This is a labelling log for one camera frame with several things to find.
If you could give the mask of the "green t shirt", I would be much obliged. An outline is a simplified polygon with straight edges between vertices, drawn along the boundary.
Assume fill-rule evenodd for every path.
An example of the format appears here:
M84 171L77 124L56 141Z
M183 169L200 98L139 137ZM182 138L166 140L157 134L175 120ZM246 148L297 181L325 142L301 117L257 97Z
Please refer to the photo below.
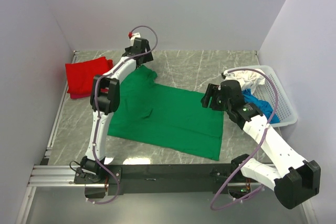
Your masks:
M155 83L141 66L120 86L120 105L108 135L219 160L224 114L202 107L199 92Z

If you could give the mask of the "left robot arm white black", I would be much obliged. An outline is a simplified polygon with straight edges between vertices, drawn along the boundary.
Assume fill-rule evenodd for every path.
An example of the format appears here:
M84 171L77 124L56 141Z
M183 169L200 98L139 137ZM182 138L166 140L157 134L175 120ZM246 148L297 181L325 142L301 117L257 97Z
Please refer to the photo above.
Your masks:
M105 145L109 124L120 105L120 85L125 78L142 64L153 60L149 41L140 33L130 34L131 46L125 49L119 62L108 72L93 78L90 104L93 123L90 141L80 162L91 182L99 183L106 171L102 168L106 157Z

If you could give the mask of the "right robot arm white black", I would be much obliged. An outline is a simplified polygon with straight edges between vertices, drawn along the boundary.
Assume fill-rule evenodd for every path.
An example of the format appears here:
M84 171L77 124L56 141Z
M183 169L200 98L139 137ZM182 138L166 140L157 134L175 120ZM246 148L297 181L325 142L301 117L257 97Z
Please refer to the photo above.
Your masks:
M319 164L299 155L275 131L257 105L245 102L238 81L224 80L219 85L210 83L201 104L204 108L226 112L229 119L248 134L274 164L273 167L262 164L254 158L255 153L233 159L230 174L218 193L232 179L241 182L251 178L271 189L287 209L293 209L319 193Z

